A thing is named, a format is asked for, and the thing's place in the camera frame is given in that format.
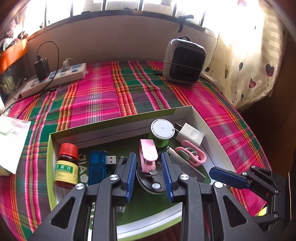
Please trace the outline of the silver metal lighter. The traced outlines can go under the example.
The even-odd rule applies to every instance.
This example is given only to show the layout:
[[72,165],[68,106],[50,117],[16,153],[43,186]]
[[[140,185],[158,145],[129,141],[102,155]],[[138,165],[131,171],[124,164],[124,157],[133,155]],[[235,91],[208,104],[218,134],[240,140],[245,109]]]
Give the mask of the silver metal lighter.
[[206,180],[206,177],[199,170],[179,156],[170,146],[166,147],[166,151],[170,156],[171,162],[179,165],[183,173],[190,175],[199,182],[204,182]]

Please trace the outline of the black pink phone holder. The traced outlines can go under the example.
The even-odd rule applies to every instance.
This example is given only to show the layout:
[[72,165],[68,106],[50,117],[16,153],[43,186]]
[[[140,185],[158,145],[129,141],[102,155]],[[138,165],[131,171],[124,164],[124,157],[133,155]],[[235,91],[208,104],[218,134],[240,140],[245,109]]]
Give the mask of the black pink phone holder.
[[166,188],[163,172],[157,166],[159,156],[153,140],[140,139],[139,158],[140,166],[137,168],[136,176],[140,186],[150,194],[164,193]]

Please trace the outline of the pink clip earphone holder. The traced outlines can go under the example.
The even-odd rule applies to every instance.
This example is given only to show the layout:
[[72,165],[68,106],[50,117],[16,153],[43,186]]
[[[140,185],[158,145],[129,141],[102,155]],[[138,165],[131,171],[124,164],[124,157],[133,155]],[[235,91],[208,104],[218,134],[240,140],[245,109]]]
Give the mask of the pink clip earphone holder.
[[181,141],[181,146],[176,147],[175,152],[193,167],[199,167],[207,161],[206,154],[187,140]]

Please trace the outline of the blue usb tester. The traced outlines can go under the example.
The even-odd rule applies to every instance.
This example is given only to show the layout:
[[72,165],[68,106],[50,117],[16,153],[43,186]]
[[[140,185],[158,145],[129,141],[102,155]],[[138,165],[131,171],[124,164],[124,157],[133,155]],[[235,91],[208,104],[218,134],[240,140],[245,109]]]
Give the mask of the blue usb tester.
[[107,177],[107,165],[115,164],[116,156],[107,156],[106,151],[91,151],[88,185],[100,183]]

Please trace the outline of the green spool white top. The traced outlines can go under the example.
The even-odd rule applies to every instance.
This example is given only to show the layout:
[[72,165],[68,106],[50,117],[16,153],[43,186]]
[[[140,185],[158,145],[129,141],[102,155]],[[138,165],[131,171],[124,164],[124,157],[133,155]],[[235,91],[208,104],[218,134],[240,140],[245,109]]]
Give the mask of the green spool white top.
[[168,145],[169,139],[174,135],[174,125],[166,119],[159,118],[151,123],[151,132],[148,135],[148,139],[154,141],[157,149],[162,149]]

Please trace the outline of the green shallow cardboard box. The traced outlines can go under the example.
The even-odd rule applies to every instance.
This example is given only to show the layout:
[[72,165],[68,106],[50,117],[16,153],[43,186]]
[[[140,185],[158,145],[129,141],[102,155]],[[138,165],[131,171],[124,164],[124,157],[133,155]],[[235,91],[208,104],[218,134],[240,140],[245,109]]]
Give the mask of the green shallow cardboard box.
[[[92,123],[49,135],[46,175],[50,208],[67,194],[54,185],[55,165],[60,146],[71,143],[79,149],[79,181],[88,181],[88,161],[92,150],[106,151],[109,156],[128,156],[138,153],[139,141],[147,138],[151,123],[164,118],[181,125],[188,123],[204,134],[200,148],[207,156],[199,170],[207,175],[218,166],[234,170],[226,152],[200,114],[192,107],[172,108]],[[171,203],[165,194],[150,194],[135,182],[133,194],[123,213],[116,215],[119,240],[137,240],[158,233],[181,221],[182,205]]]

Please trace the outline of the white usb charger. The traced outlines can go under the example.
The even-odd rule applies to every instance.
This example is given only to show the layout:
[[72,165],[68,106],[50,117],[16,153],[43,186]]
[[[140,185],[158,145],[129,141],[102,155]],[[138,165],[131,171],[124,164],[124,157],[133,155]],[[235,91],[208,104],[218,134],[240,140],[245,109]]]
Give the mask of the white usb charger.
[[199,147],[204,138],[204,134],[189,125],[188,123],[184,123],[184,125],[180,125],[178,123],[174,124],[175,132],[176,132],[176,140],[181,141],[189,141],[191,144]]

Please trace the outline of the red-capped medicine bottle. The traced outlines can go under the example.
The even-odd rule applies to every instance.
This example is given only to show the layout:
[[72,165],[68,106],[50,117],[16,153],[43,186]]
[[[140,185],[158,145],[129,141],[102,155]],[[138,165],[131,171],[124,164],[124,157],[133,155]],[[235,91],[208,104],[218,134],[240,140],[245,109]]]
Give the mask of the red-capped medicine bottle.
[[56,161],[54,184],[73,188],[78,183],[78,148],[71,143],[61,145]]

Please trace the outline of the plaid pink tablecloth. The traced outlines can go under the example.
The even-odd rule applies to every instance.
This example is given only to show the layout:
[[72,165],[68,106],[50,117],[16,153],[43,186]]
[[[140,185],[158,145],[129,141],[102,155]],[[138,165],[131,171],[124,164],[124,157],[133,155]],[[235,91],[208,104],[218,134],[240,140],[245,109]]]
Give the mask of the plaid pink tablecloth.
[[16,103],[10,116],[31,122],[16,174],[1,177],[1,217],[13,238],[28,240],[49,214],[46,153],[49,134],[150,111],[193,106],[217,137],[237,172],[269,168],[254,133],[223,94],[205,78],[194,85],[169,83],[154,74],[155,61],[87,66],[79,81]]

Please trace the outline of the grey portable heater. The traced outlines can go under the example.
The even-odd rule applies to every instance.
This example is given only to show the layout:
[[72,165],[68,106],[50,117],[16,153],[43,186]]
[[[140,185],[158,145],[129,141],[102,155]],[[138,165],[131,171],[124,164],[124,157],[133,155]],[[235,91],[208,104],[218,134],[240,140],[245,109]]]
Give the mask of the grey portable heater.
[[163,77],[175,83],[192,85],[199,79],[206,59],[206,50],[188,36],[172,39],[166,48]]

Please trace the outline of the white paper sheet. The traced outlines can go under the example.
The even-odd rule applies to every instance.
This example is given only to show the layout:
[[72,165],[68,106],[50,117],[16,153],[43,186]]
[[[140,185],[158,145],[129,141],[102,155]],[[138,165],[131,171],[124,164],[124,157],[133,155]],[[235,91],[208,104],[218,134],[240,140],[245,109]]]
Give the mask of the white paper sheet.
[[27,120],[1,116],[1,176],[16,173],[30,125]]

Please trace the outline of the white power strip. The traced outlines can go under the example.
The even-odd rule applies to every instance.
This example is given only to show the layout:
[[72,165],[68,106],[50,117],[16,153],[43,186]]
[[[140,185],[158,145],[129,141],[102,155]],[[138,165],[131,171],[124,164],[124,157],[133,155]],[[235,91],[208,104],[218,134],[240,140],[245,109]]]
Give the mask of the white power strip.
[[61,69],[59,69],[58,71],[53,71],[44,80],[39,80],[38,78],[35,78],[29,81],[22,89],[21,96],[25,98],[37,94],[43,89],[45,90],[47,88],[52,88],[68,82],[81,80],[85,78],[87,73],[88,71],[86,63],[73,65],[67,71],[61,71]]

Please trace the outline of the black power adapter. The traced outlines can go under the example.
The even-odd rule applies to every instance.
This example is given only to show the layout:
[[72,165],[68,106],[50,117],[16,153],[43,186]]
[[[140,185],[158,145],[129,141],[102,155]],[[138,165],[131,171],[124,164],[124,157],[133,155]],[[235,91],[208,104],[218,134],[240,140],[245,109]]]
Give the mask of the black power adapter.
[[37,56],[37,62],[34,64],[34,69],[39,81],[46,79],[50,74],[47,57],[41,58],[40,56]]

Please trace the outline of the cream heart-print curtain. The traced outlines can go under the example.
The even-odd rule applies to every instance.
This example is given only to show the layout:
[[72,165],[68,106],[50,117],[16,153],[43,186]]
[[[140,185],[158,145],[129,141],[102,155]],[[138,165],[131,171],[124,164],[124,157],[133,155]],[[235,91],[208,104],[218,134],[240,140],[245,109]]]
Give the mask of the cream heart-print curtain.
[[205,23],[218,38],[201,76],[240,111],[271,96],[285,52],[275,10],[265,1],[214,1]]

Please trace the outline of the orange-rimmed fish tank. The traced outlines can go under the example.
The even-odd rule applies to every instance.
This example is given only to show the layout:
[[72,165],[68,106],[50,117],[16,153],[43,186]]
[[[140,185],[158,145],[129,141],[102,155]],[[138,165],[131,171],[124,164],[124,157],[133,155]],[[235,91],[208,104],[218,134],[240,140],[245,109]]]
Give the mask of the orange-rimmed fish tank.
[[1,53],[1,99],[6,103],[29,78],[28,42],[23,39]]

